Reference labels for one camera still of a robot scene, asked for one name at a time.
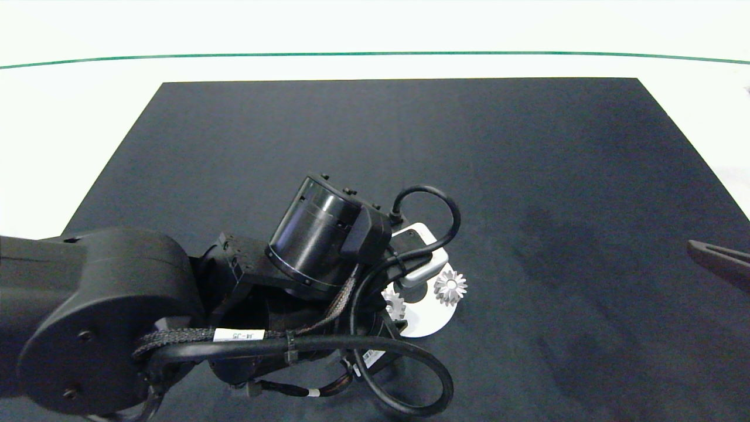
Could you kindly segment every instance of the sticker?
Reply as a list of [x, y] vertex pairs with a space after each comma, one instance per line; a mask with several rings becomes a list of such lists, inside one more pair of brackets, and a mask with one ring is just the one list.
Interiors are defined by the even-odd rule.
[[[364, 365], [369, 368], [370, 366], [373, 366], [374, 363], [377, 362], [378, 359], [380, 359], [384, 354], [386, 354], [382, 350], [368, 350], [362, 355], [362, 359], [364, 359]], [[354, 373], [357, 374], [358, 377], [361, 377], [362, 374], [359, 372], [359, 368], [354, 365], [352, 366], [352, 369], [354, 369]]]
[[214, 332], [215, 342], [246, 342], [249, 340], [263, 340], [265, 330], [232, 330], [231, 328], [217, 328]]
[[362, 355], [362, 359], [364, 359], [364, 365], [369, 368], [370, 366], [373, 366], [373, 363], [376, 363], [378, 359], [380, 359], [381, 356], [386, 354], [382, 350], [368, 350]]

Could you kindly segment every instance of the screw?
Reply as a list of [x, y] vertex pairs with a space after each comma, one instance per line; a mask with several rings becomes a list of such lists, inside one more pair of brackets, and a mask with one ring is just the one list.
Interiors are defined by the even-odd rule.
[[81, 341], [81, 343], [87, 343], [94, 339], [94, 332], [91, 330], [83, 330], [80, 333], [78, 333], [78, 340]]
[[76, 397], [78, 397], [78, 388], [76, 387], [66, 388], [62, 396], [68, 400], [75, 400]]

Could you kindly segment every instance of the black cylindrical motor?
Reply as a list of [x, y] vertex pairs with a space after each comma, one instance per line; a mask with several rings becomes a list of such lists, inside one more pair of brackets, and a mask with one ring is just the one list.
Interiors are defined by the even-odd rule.
[[354, 194], [326, 176], [308, 176], [268, 243], [271, 262], [297, 282], [335, 294], [356, 264], [340, 254], [363, 206]]

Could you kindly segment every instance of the cable tie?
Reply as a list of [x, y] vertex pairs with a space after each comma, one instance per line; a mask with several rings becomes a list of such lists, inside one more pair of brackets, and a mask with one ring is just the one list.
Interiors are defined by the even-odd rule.
[[294, 346], [294, 332], [287, 330], [286, 337], [286, 352], [283, 354], [283, 358], [287, 365], [292, 366], [299, 360], [299, 351]]

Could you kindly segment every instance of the green line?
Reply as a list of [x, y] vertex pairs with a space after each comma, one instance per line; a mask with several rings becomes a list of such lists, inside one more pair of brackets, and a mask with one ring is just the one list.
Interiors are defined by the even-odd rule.
[[68, 63], [109, 62], [112, 60], [140, 59], [192, 59], [199, 57], [320, 57], [320, 56], [613, 56], [641, 57], [646, 59], [691, 60], [693, 62], [731, 63], [750, 65], [750, 60], [714, 59], [711, 57], [669, 56], [667, 54], [600, 53], [593, 51], [360, 51], [344, 53], [208, 53], [208, 54], [154, 54], [150, 56], [93, 57], [90, 59], [57, 60], [54, 62], [23, 63], [0, 66], [2, 69], [30, 68], [34, 66], [66, 65]]

